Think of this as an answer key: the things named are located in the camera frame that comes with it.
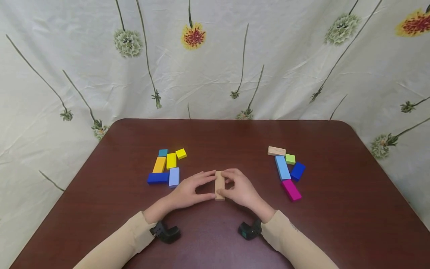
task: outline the wearable device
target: wearable device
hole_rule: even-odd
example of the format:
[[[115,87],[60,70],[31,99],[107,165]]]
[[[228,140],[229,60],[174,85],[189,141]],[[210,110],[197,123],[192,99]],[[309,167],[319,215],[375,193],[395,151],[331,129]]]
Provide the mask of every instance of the wearable device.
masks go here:
[[[151,228],[149,231],[166,244],[171,244],[181,237],[181,231],[177,226],[167,229],[163,221],[157,222],[155,227]]]
[[[261,220],[257,219],[252,226],[242,222],[237,231],[246,240],[252,240],[261,234]]]

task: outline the pink block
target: pink block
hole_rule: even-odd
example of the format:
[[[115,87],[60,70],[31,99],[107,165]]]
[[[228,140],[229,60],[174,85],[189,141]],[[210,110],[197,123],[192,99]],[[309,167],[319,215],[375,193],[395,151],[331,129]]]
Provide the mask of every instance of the pink block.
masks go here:
[[[301,195],[294,186],[294,183],[291,181],[291,179],[282,181],[282,186],[284,187],[291,201],[294,202],[301,199]]]

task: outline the sky blue block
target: sky blue block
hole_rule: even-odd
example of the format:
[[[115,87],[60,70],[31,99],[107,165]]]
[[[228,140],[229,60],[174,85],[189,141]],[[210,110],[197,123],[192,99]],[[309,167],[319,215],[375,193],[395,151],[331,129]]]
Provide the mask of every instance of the sky blue block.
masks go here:
[[[290,171],[288,171],[287,162],[285,162],[285,156],[275,156],[276,166],[278,167],[279,178],[281,181],[291,179]]]
[[[301,163],[296,163],[295,166],[293,167],[293,170],[291,171],[291,177],[295,181],[299,181],[301,178],[301,175],[303,174],[304,169],[305,169],[304,165],[302,165]]]
[[[158,151],[158,157],[167,157],[168,150],[167,149],[161,149]]]
[[[179,167],[170,168],[169,172],[169,188],[176,188],[179,185]]]
[[[147,183],[149,185],[169,183],[169,173],[150,173]]]

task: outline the curtain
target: curtain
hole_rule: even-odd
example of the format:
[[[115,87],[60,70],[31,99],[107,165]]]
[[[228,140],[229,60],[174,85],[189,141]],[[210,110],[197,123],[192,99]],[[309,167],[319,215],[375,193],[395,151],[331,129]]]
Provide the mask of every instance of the curtain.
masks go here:
[[[1,0],[0,268],[126,117],[344,121],[430,228],[429,5]]]

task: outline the green block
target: green block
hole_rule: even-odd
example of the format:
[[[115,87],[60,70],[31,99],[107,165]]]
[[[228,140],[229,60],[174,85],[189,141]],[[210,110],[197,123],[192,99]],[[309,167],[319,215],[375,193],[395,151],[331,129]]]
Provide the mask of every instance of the green block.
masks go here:
[[[285,155],[285,161],[288,164],[295,164],[295,156],[294,155],[290,155],[290,154],[286,154]]]

